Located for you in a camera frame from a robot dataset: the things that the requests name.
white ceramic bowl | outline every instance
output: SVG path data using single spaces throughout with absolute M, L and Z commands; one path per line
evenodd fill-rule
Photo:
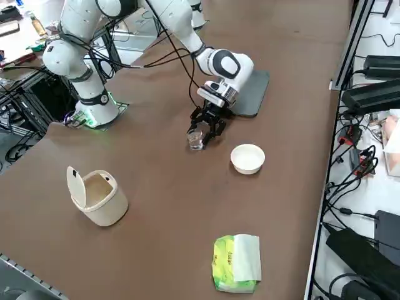
M 260 170 L 265 161 L 265 154 L 256 145 L 243 144 L 233 149 L 231 161 L 239 173 L 251 175 Z

tissue pack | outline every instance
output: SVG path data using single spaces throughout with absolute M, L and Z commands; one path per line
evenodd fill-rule
M 212 276 L 218 291 L 253 293 L 261 281 L 259 238 L 238 234 L 217 239 Z

wire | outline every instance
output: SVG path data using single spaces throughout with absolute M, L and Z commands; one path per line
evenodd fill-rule
M 338 184 L 337 186 L 335 186 L 335 187 L 337 187 L 337 188 L 336 188 L 336 190 L 333 192 L 333 194 L 332 194 L 329 198 L 325 199 L 327 209 L 326 209 L 325 212 L 322 214 L 322 216 L 324 216 L 324 215 L 326 214 L 326 212 L 328 211 L 328 209 L 329 209 L 331 206 L 334 206 L 334 205 L 339 201 L 340 198 L 336 199 L 333 203 L 330 203 L 330 201 L 333 199 L 334 196 L 336 196 L 336 195 L 339 194 L 341 191 L 343 191 L 344 189 L 346 189 L 346 188 L 347 188 L 350 184 L 352 184 L 354 181 L 357 181 L 357 180 L 362 179 L 363 177 L 365 177 L 365 176 L 367 176 L 368 174 L 370 174 L 373 170 L 375 170 L 376 166 L 378 165 L 378 159 L 377 159 L 376 157 L 374 157 L 374 156 L 375 156 L 375 153 L 373 154 L 373 157 L 371 158 L 371 161 L 376 161 L 376 163 L 374 164 L 374 166 L 373 166 L 372 168 L 371 168 L 370 166 L 368 166 L 368 167 L 365 169 L 365 170 L 367 170 L 367 171 L 364 170 L 364 172 L 362 173 L 361 176 L 357 176 L 355 179 L 353 179 L 353 180 L 347 182 L 347 180 L 353 175 L 354 171 L 357 170 L 357 169 L 361 166 L 361 164 L 364 164 L 365 160 L 368 158 L 368 157 L 367 157 L 365 160 L 361 161 L 361 162 L 358 164 L 358 166 L 356 166 L 356 167 L 350 172 L 350 174 L 346 176 L 345 179 L 343 179 L 343 181 L 342 181 L 341 184 Z
M 379 138 L 376 136 L 376 134 L 375 134 L 370 128 L 368 128 L 368 127 L 365 126 L 365 125 L 360 125 L 360 127 L 365 128 L 366 130 L 368 130 L 368 131 L 372 134 L 372 136 L 373 136 L 373 138 L 375 139 L 375 141 L 377 141 L 377 142 L 383 144 L 382 139 L 379 139 Z
M 25 150 L 27 151 L 29 148 L 32 147 L 32 145 L 27 145 L 26 143 L 33 138 L 35 135 L 37 135 L 38 132 L 33 132 L 33 133 L 27 133 L 25 136 L 23 136 L 19 142 L 17 142 L 13 147 L 11 147 L 5 156 L 5 160 L 9 163 L 9 164 L 13 164 L 15 163 L 18 159 L 20 159 L 22 157 L 21 154 L 19 154 L 19 152 L 21 150 Z
M 328 292 L 328 293 L 329 293 L 329 299 L 330 299 L 330 300 L 333 300 L 333 299 L 336 298 L 336 296 L 332 294 L 332 289 L 333 289 L 334 284 L 335 284 L 336 281 L 338 281 L 339 279 L 345 278 L 345 277 L 356 277 L 356 278 L 361 278 L 361 279 L 363 279 L 363 280 L 365 280 L 365 281 L 367 281 L 367 282 L 369 281 L 369 282 L 371 282 L 371 283 L 373 283 L 373 284 L 379 286 L 380 288 L 384 289 L 386 292 L 393 293 L 394 295 L 396 295 L 396 298 L 397 298 L 397 299 L 400 299 L 400 294 L 399 294 L 397 291 L 391 289 L 390 287 L 388 287 L 386 284 L 382 283 L 381 281 L 372 279 L 372 278 L 367 277 L 367 276 L 358 275 L 358 274 L 356 274 L 356 273 L 344 273 L 344 274 L 339 275 L 338 277 L 334 278 L 334 279 L 332 280 L 331 284 L 329 285 L 329 292 Z
M 345 195 L 347 195 L 347 194 L 349 194 L 349 193 L 351 193 L 351 192 L 354 192 L 356 189 L 358 189 L 358 188 L 360 187 L 360 185 L 361 185 L 361 179 L 358 180 L 358 183 L 357 183 L 357 186 L 356 186 L 356 187 L 354 187 L 354 188 L 352 188 L 352 189 L 350 189 L 350 190 L 344 192 L 344 193 L 341 194 L 339 197 L 337 197 L 336 200 L 335 200 L 335 202 L 334 202 L 334 204 L 332 204 L 331 207 L 334 207 L 334 205 L 335 205 L 341 198 L 343 198 Z
M 332 155 L 336 153 L 337 150 L 343 145 L 343 143 L 339 143 L 339 145 L 336 147 L 336 149 L 332 152 Z
M 45 67 L 26 67 L 26 66 L 11 66 L 3 68 L 3 71 L 10 71 L 10 70 L 17 70 L 17 69 L 32 69 L 42 73 L 45 73 L 51 77 L 57 77 L 57 75 L 53 74 L 52 72 L 45 69 Z
M 145 11 L 144 13 L 142 13 L 142 18 L 146 20 L 151 20 L 153 17 L 144 17 L 144 14 L 146 13 L 149 13 L 149 11 Z
M 168 37 L 166 36 L 166 37 L 160 39 L 158 42 L 156 42 L 155 44 L 151 45 L 148 49 L 153 48 L 154 46 L 157 46 L 159 43 L 161 43 L 162 41 L 166 40 L 167 38 Z
M 354 212 L 349 208 L 346 207 L 341 207 L 341 208 L 337 208 L 335 206 L 331 206 L 333 209 L 336 209 L 337 211 L 339 211 L 341 214 L 345 215 L 345 216 L 352 216 L 352 215 L 356 215 L 356 216 L 363 216 L 363 217 L 367 217 L 370 219 L 374 219 L 374 220 L 379 220 L 379 218 L 373 214 L 366 214 L 363 212 Z
M 322 222 L 322 224 L 326 224 L 326 225 L 329 225 L 329 226 L 332 226 L 332 227 L 335 227 L 335 228 L 338 228 L 338 229 L 341 229 L 341 230 L 344 230 L 344 229 L 347 229 L 347 228 L 343 228 L 343 227 L 340 227 L 340 226 L 337 226 L 337 225 L 334 225 L 334 224 L 331 224 L 331 223 L 328 223 L 328 222 Z M 397 247 L 394 247 L 394 246 L 392 246 L 392 245 L 389 245 L 389 244 L 386 244 L 385 242 L 381 242 L 381 241 L 378 241 L 377 239 L 373 239 L 373 238 L 371 238 L 371 237 L 367 237 L 367 236 L 363 236 L 362 234 L 358 234 L 358 233 L 356 233 L 358 236 L 361 236 L 362 238 L 364 238 L 364 239 L 367 239 L 370 243 L 373 243 L 373 244 L 381 244 L 381 245 L 383 245 L 383 246 L 386 246 L 386 247 L 389 247 L 389 248 L 393 248 L 393 249 L 395 249 L 395 250 L 397 250 L 397 251 L 400 251 L 400 248 L 397 248 Z
M 325 291 L 319 284 L 318 282 L 315 280 L 315 278 L 312 279 L 312 283 L 326 296 L 329 297 L 329 293 L 327 291 Z
M 128 34 L 127 39 L 124 40 L 124 41 L 119 40 L 119 39 L 115 39 L 115 32 L 116 32 L 115 26 L 117 26 L 117 24 L 116 24 L 116 25 L 112 28 L 112 41 L 113 41 L 113 42 L 122 42 L 122 43 L 128 42 L 129 39 L 131 38 L 131 34 L 133 34 L 133 32 L 131 32 L 131 31 L 129 30 L 129 27 L 128 27 L 128 25 L 126 24 L 125 20 L 121 20 L 121 22 L 123 22 L 123 23 L 125 24 L 126 28 L 127 28 L 127 34 Z
M 163 22 L 161 22 L 161 19 L 160 19 L 160 17 L 158 16 L 156 10 L 153 8 L 153 5 L 150 3 L 149 0 L 146 0 L 146 3 L 147 3 L 147 5 L 150 7 L 150 9 L 151 9 L 152 13 L 154 14 L 154 16 L 155 16 L 155 17 L 157 18 L 157 20 L 159 21 L 159 23 L 160 23 L 162 29 L 163 29 L 164 31 L 167 31 L 167 29 L 165 28 Z M 176 46 L 175 46 L 173 40 L 171 39 L 171 37 L 170 37 L 169 35 L 167 35 L 167 38 L 169 39 L 169 42 L 171 43 L 171 45 L 172 45 L 172 47 L 174 48 L 174 50 L 176 51 L 176 54 L 178 55 L 179 60 L 181 61 L 182 66 L 183 66 L 183 68 L 185 69 L 186 74 L 189 76 L 189 78 L 190 78 L 190 80 L 191 80 L 190 83 L 191 83 L 191 84 L 194 83 L 194 85 L 197 86 L 197 87 L 199 88 L 199 85 L 194 81 L 194 78 L 189 74 L 189 71 L 188 71 L 188 69 L 187 69 L 185 63 L 183 62 L 182 57 L 179 55 L 179 52 L 178 52 L 178 50 L 176 49 Z
M 383 43 L 385 44 L 385 46 L 388 47 L 388 48 L 390 48 L 390 47 L 393 47 L 393 46 L 394 46 L 394 44 L 396 43 L 396 36 L 400 36 L 400 33 L 396 33 L 396 34 L 393 36 L 393 41 L 392 41 L 391 44 L 388 44 L 388 42 L 386 42 L 386 40 L 385 40 L 385 38 L 383 37 L 383 35 L 380 34 L 380 33 L 379 33 L 379 34 L 373 34 L 372 36 L 361 36 L 361 38 L 362 38 L 362 39 L 369 39 L 369 38 L 374 38 L 374 37 L 376 37 L 376 36 L 381 37 L 381 39 L 382 39 Z

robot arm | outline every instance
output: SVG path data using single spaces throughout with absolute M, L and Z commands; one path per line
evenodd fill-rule
M 123 15 L 121 10 L 131 0 L 96 0 L 100 10 L 109 18 Z M 170 30 L 190 51 L 201 71 L 217 76 L 218 82 L 207 81 L 197 93 L 204 99 L 222 108 L 231 107 L 243 85 L 253 71 L 253 61 L 245 54 L 236 54 L 226 49 L 206 47 L 192 27 L 193 16 L 203 10 L 199 0 L 140 0 L 140 6 L 157 14 L 165 28 Z
M 245 54 L 206 47 L 192 27 L 193 15 L 201 9 L 200 0 L 66 0 L 61 15 L 62 32 L 90 43 L 101 14 L 121 18 L 138 6 L 157 15 L 164 27 L 190 51 L 203 73 L 219 78 L 217 82 L 207 81 L 197 93 L 212 105 L 229 109 L 254 64 Z M 109 100 L 97 72 L 84 62 L 88 51 L 69 39 L 49 44 L 43 61 L 50 71 L 71 81 L 80 96 L 80 109 L 94 119 L 91 127 L 109 123 L 117 117 L 118 108 Z

brown table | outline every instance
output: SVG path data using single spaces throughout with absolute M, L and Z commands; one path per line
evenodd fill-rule
M 109 131 L 52 124 L 0 180 L 1 251 L 70 299 L 231 299 L 216 292 L 211 261 L 215 239 L 237 233 L 261 238 L 252 299 L 303 298 L 337 104 L 328 85 L 350 3 L 204 0 L 204 12 L 208 44 L 270 71 L 257 118 L 237 118 L 219 142 L 190 152 L 193 107 L 179 62 L 122 70 L 107 88 L 132 105 Z M 144 61 L 169 50 L 162 43 Z M 266 153 L 255 176 L 229 163 L 241 143 Z M 69 165 L 113 174 L 129 199 L 125 217 L 100 228 L 79 212 Z

